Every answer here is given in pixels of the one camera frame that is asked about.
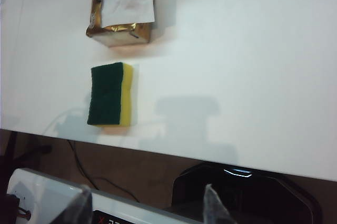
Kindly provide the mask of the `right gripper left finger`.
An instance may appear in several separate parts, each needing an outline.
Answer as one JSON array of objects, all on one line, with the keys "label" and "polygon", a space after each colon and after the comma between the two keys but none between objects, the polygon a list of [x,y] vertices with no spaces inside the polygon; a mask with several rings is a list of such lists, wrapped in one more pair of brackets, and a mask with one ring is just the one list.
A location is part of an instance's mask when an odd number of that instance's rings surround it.
[{"label": "right gripper left finger", "polygon": [[53,220],[53,223],[92,223],[92,192],[81,185],[81,192],[75,195],[67,207]]}]

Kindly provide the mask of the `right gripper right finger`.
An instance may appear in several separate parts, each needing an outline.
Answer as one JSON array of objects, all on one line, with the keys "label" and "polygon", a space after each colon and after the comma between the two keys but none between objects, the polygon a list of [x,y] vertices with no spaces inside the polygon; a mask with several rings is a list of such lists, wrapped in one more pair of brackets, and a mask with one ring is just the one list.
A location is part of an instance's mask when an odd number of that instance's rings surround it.
[{"label": "right gripper right finger", "polygon": [[211,184],[205,186],[203,196],[203,223],[236,223]]}]

